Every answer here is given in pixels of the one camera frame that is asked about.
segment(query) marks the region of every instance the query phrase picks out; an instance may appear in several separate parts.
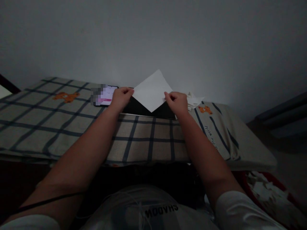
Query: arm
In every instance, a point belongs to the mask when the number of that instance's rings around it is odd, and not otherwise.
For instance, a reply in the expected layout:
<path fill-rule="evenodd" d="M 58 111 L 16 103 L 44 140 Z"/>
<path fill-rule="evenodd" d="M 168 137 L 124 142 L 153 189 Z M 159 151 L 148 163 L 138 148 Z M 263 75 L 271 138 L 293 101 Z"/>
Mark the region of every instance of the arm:
<path fill-rule="evenodd" d="M 133 92 L 133 89 L 127 87 L 114 91 L 111 105 L 67 150 L 22 206 L 87 190 L 108 155 L 118 116 L 129 102 Z M 79 209 L 82 198 L 78 195 L 54 201 L 13 215 L 6 222 L 22 216 L 42 214 L 54 218 L 61 229 L 68 228 Z"/>
<path fill-rule="evenodd" d="M 206 188 L 213 209 L 223 193 L 227 191 L 244 193 L 222 156 L 188 113 L 186 94 L 165 92 L 165 99 L 178 117 L 188 155 Z"/>

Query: paper sheet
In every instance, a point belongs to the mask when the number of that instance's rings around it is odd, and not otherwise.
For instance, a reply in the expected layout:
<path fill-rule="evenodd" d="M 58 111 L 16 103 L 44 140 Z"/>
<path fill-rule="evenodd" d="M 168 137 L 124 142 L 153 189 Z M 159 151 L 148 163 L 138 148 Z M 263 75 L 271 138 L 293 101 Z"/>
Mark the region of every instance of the paper sheet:
<path fill-rule="evenodd" d="M 187 95 L 188 110 L 195 109 L 203 99 L 204 97 L 195 97 L 193 93 L 189 92 Z"/>
<path fill-rule="evenodd" d="M 170 93 L 172 91 L 161 71 L 157 70 L 134 88 L 133 97 L 150 112 L 153 112 L 165 102 L 164 92 Z"/>

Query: orange teddy bear print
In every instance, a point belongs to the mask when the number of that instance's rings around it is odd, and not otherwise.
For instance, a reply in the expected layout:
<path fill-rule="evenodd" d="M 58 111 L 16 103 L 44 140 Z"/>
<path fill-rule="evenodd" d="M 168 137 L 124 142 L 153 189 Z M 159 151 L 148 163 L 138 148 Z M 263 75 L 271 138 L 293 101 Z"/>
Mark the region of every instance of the orange teddy bear print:
<path fill-rule="evenodd" d="M 74 93 L 74 94 L 67 94 L 64 92 L 60 92 L 58 93 L 53 99 L 57 100 L 57 99 L 64 99 L 65 103 L 72 103 L 73 100 L 78 97 L 80 94 L 79 93 Z"/>
<path fill-rule="evenodd" d="M 200 110 L 201 113 L 207 112 L 207 113 L 209 113 L 210 115 L 212 114 L 210 108 L 209 108 L 208 106 L 206 106 L 206 105 L 205 105 L 204 108 L 203 108 L 203 107 L 200 107 L 200 106 L 199 106 L 198 108 L 199 108 L 199 110 Z"/>

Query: bedsheet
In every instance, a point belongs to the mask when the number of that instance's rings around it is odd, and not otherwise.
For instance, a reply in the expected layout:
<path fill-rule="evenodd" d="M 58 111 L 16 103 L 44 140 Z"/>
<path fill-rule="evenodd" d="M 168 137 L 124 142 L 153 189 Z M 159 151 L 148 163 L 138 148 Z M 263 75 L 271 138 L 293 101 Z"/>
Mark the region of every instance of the bedsheet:
<path fill-rule="evenodd" d="M 0 100 L 0 157 L 58 160 L 106 109 L 91 105 L 99 84 L 47 78 Z M 270 172 L 272 153 L 229 108 L 202 102 L 190 114 L 232 170 Z M 190 162 L 176 120 L 120 115 L 105 165 Z"/>

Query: stack of paper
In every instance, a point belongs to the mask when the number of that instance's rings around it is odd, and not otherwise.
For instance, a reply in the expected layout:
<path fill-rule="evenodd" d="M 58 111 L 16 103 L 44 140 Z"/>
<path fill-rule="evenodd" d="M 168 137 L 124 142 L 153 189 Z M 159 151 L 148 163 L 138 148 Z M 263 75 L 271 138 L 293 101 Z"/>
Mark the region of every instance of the stack of paper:
<path fill-rule="evenodd" d="M 189 92 L 187 95 L 187 99 L 188 99 L 188 110 L 192 110 L 195 109 L 204 98 L 195 97 L 193 93 Z"/>

